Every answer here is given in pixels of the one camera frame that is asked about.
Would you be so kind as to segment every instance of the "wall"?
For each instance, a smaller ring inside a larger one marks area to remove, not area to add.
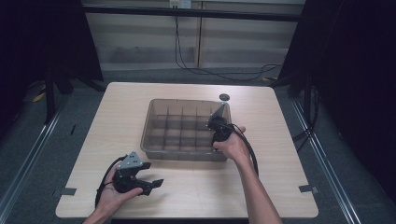
[[[193,1],[192,8],[299,15],[304,5],[301,0],[232,1]],[[158,0],[83,0],[83,3],[169,7],[168,1]],[[177,67],[174,17],[86,15],[102,70]],[[188,67],[259,67],[266,63],[283,63],[296,27],[296,22],[281,21],[199,18],[178,18],[177,21],[180,51]]]

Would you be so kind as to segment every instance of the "wooden tabletop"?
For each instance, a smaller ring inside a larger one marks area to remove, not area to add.
[[[149,102],[152,99],[228,102],[233,123],[247,127],[260,170],[260,180],[281,217],[315,217],[318,208],[307,185],[303,167],[282,111],[271,88],[111,83],[78,155],[67,188],[75,195],[62,196],[58,217],[87,217],[94,209],[96,190],[116,158],[136,151],[151,168],[139,172],[146,181],[164,179],[149,196],[127,202],[118,218],[236,218],[247,217],[241,180],[233,161],[155,161],[140,149]]]

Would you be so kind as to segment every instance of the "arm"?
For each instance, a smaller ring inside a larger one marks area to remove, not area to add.
[[[250,160],[248,148],[242,139],[232,133],[224,142],[215,142],[213,147],[221,149],[224,155],[233,160],[242,180],[247,202],[247,215],[250,224],[282,223],[262,182],[257,177]]]
[[[143,192],[141,188],[138,188],[132,189],[126,193],[118,193],[114,189],[113,184],[111,184],[113,176],[116,173],[116,168],[117,164],[115,164],[111,171],[108,173],[105,183],[110,184],[107,184],[106,187],[103,189],[99,204],[83,222],[84,224],[105,223],[106,220],[111,218],[126,201],[136,197]]]

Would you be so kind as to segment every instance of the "plastic container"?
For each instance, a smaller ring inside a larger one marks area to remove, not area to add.
[[[230,107],[213,101],[154,99],[150,102],[140,147],[149,159],[171,161],[226,161],[212,147],[207,121],[222,104],[231,122]]]

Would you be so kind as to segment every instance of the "person's left hand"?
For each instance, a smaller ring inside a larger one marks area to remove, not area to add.
[[[112,183],[117,166],[118,164],[115,164],[108,173],[105,181],[106,186],[102,191],[100,201],[93,213],[87,218],[87,220],[85,220],[84,223],[102,223],[100,221],[97,222],[98,218],[103,221],[107,220],[108,218],[112,217],[126,201],[143,192],[141,188],[136,188],[125,193],[118,193],[114,189]]]

